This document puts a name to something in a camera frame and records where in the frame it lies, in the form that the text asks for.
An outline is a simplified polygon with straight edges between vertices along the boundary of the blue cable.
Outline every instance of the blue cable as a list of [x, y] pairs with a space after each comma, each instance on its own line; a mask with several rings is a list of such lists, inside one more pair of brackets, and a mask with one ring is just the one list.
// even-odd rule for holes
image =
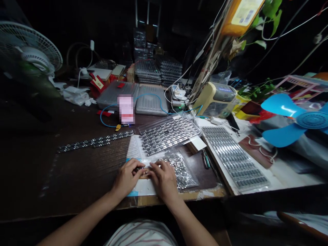
[[[169, 113], [169, 112], [166, 112], [166, 111], [162, 108], [162, 100], [161, 100], [161, 98], [160, 98], [158, 95], [156, 95], [156, 94], [152, 94], [152, 93], [142, 94], [142, 95], [138, 96], [136, 99], [134, 99], [134, 101], [136, 101], [139, 97], [142, 97], [142, 96], [144, 96], [144, 95], [154, 95], [154, 96], [157, 96], [158, 99], [159, 99], [160, 102], [161, 102], [160, 106], [161, 106], [161, 109], [163, 110], [163, 112], [165, 112], [165, 113], [167, 113], [167, 114], [179, 114], [179, 113], [180, 113], [180, 112], [178, 112], [178, 113]], [[105, 107], [105, 108], [101, 111], [101, 113], [100, 113], [100, 121], [101, 121], [102, 124], [104, 124], [104, 125], [107, 126], [107, 127], [113, 127], [113, 128], [116, 128], [116, 126], [110, 126], [110, 125], [105, 124], [105, 123], [103, 122], [101, 116], [103, 115], [103, 112], [104, 112], [107, 108], [112, 107], [112, 106], [116, 106], [116, 105], [117, 105], [117, 104], [109, 105], [109, 106]], [[200, 108], [200, 109], [198, 110], [198, 112], [197, 112], [197, 114], [198, 114], [198, 113], [202, 110], [202, 107], [203, 107], [203, 105], [200, 105], [200, 106], [198, 106], [198, 107], [196, 107], [196, 108], [194, 108], [194, 109], [190, 109], [190, 110], [185, 111], [185, 112], [189, 112], [189, 111], [191, 111], [191, 110], [195, 110], [195, 109]], [[196, 117], [204, 117], [204, 118], [209, 119], [209, 117], [206, 117], [206, 116], [197, 116], [197, 114], [196, 114]]]

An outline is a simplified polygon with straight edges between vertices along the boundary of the orange bottle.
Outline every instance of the orange bottle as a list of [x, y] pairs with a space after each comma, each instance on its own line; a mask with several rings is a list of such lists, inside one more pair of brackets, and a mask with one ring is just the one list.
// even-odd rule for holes
[[265, 0], [233, 0], [221, 33], [240, 37], [252, 24]]

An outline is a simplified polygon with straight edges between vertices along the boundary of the person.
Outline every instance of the person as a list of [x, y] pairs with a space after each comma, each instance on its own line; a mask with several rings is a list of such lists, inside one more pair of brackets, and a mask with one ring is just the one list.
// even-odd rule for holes
[[[174, 167], [169, 162], [150, 163], [149, 175], [157, 194], [176, 219], [187, 246], [218, 246], [211, 234], [196, 219], [182, 198], [178, 195], [177, 178]], [[94, 202], [82, 213], [76, 215], [63, 226], [43, 239], [38, 245], [80, 245], [97, 223], [112, 211], [135, 187], [145, 165], [132, 158], [119, 171], [111, 191]], [[177, 245], [172, 233], [161, 222], [152, 220], [133, 221], [122, 225], [107, 241], [106, 246], [135, 245]]]

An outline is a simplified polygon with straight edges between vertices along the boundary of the dark background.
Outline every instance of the dark background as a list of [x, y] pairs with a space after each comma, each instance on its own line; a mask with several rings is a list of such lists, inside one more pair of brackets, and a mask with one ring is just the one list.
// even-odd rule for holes
[[[194, 56], [195, 49], [205, 39], [223, 0], [163, 0], [159, 41], [164, 49], [180, 62], [183, 62], [187, 48], [188, 54]], [[283, 11], [277, 37], [287, 22], [304, 1], [283, 0]], [[287, 31], [317, 14], [326, 0], [309, 1], [295, 17]], [[24, 1], [17, 0], [32, 27], [48, 37], [60, 50], [63, 58], [70, 44], [95, 41], [95, 50], [103, 58], [118, 61], [122, 56], [121, 45], [128, 41], [133, 47], [133, 28], [135, 27], [135, 1], [101, 1], [101, 0], [57, 0], [57, 1]], [[157, 25], [160, 0], [150, 3], [149, 24]], [[147, 21], [147, 1], [138, 0], [138, 20]], [[265, 78], [277, 78], [290, 73], [305, 56], [315, 47], [313, 38], [328, 23], [328, 10], [320, 16], [282, 37], [264, 61], [250, 74], [248, 79], [260, 83]], [[270, 37], [272, 24], [265, 27], [264, 36]], [[260, 39], [260, 32], [252, 31], [248, 40]], [[274, 41], [268, 41], [268, 47]], [[327, 70], [326, 49], [323, 43], [297, 71], [297, 74]], [[246, 51], [236, 57], [231, 66], [236, 75], [245, 75], [267, 52], [261, 46], [247, 46]], [[90, 60], [87, 50], [81, 52], [81, 59]], [[217, 71], [225, 70], [226, 61], [219, 64]]]

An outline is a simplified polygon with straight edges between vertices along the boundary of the electric fan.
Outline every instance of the electric fan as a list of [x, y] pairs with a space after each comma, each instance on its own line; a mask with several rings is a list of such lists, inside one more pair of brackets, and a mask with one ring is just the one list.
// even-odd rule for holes
[[12, 63], [28, 62], [48, 75], [53, 82], [54, 72], [63, 64], [56, 46], [38, 31], [16, 22], [0, 21], [0, 54]]
[[274, 114], [295, 118], [295, 123], [264, 131], [263, 138], [275, 147], [286, 147], [298, 140], [308, 129], [320, 129], [328, 134], [328, 103], [317, 112], [306, 111], [295, 105], [286, 94], [276, 94], [265, 100], [261, 107]]

